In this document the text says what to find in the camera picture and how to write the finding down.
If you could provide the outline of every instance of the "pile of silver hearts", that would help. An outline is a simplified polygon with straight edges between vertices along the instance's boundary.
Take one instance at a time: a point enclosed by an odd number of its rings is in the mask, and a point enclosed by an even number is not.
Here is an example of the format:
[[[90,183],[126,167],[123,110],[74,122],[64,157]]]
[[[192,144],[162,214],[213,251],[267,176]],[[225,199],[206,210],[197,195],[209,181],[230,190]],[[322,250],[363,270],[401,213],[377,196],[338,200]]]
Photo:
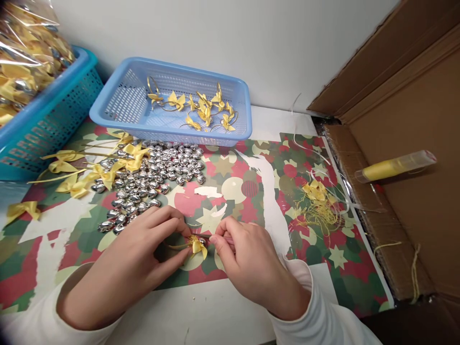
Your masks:
[[[116,198],[112,201],[113,209],[107,212],[107,220],[99,224],[98,231],[113,230],[118,235],[125,226],[149,207],[160,207],[161,202],[155,197],[158,193],[166,194],[169,186],[164,180],[176,181],[184,185],[196,177],[199,184],[206,179],[202,174],[205,165],[200,160],[203,150],[197,144],[181,144],[178,142],[162,142],[156,140],[135,140],[131,145],[141,143],[143,149],[148,149],[146,157],[142,158],[140,169],[134,172],[119,170],[114,186],[117,189]],[[123,151],[125,144],[118,145],[116,156],[120,159],[134,159]],[[99,164],[110,171],[117,158],[108,158]],[[94,181],[91,189],[97,193],[105,191],[101,179]]]

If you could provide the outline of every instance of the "work surface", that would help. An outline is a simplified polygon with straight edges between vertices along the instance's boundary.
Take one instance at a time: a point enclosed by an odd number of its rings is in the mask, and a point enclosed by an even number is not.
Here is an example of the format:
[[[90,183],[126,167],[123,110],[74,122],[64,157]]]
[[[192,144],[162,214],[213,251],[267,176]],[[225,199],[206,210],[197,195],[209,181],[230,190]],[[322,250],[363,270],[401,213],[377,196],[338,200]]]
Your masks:
[[[253,107],[253,138],[259,140],[240,142],[234,148],[203,146],[206,183],[178,186],[172,182],[171,191],[159,200],[182,211],[193,232],[212,233],[228,215],[266,227],[278,253],[306,261],[330,300],[358,316],[391,307],[388,287],[374,266],[353,209],[344,212],[343,221],[330,233],[317,225],[302,225],[300,188],[312,176],[341,200],[344,196],[334,167],[324,161],[329,160],[329,153],[322,138],[297,136],[297,142],[309,148],[304,150],[292,141],[292,134],[280,134],[294,132],[296,120],[297,132],[315,134],[308,116],[293,118],[286,112]],[[113,142],[112,132],[88,120],[69,148],[104,146]],[[86,157],[87,161],[100,159],[91,154]],[[34,186],[25,197],[38,200],[43,212],[40,221],[23,215],[1,233],[3,313],[34,305],[78,266],[96,260],[115,239],[111,232],[96,231],[112,208],[114,192],[72,199],[54,191],[58,184]],[[266,312],[237,293],[213,246],[206,260],[196,255],[130,310],[110,343],[142,343],[155,334],[164,344],[182,343],[186,335],[187,344],[198,344],[209,332],[225,339],[222,344],[259,344],[274,339]]]

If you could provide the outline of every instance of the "left hand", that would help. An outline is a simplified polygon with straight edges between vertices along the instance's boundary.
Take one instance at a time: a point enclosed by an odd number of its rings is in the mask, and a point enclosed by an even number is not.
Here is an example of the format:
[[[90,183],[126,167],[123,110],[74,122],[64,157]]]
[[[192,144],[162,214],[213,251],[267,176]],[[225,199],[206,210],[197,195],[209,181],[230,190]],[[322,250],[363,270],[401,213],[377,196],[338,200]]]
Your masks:
[[[57,312],[79,330],[104,328],[182,266],[186,248],[164,263],[153,252],[173,232],[191,235],[181,212],[151,207],[133,220],[58,305]]]

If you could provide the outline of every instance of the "teal plastic basket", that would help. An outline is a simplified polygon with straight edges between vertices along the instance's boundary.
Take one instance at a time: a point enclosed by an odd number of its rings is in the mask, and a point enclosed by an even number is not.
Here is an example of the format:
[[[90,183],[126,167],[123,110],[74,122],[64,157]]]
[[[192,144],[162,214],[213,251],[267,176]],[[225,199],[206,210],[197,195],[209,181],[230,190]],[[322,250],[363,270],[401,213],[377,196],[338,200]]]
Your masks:
[[[75,62],[0,129],[0,180],[33,181],[73,135],[102,90],[97,57],[74,46]]]

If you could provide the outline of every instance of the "hand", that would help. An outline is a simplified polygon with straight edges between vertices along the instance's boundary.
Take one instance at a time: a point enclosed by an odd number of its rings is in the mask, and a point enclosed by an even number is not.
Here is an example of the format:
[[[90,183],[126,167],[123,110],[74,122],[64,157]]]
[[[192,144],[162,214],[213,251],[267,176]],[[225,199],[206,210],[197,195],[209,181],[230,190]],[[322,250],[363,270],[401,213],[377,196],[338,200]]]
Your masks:
[[[233,238],[235,253],[222,236]],[[210,241],[239,293],[282,320],[296,320],[305,313],[310,292],[282,266],[267,230],[227,217]]]
[[[69,292],[57,312],[79,330],[104,328],[184,264],[191,248],[159,263],[153,252],[173,232],[191,235],[171,206],[151,207],[133,220]]]

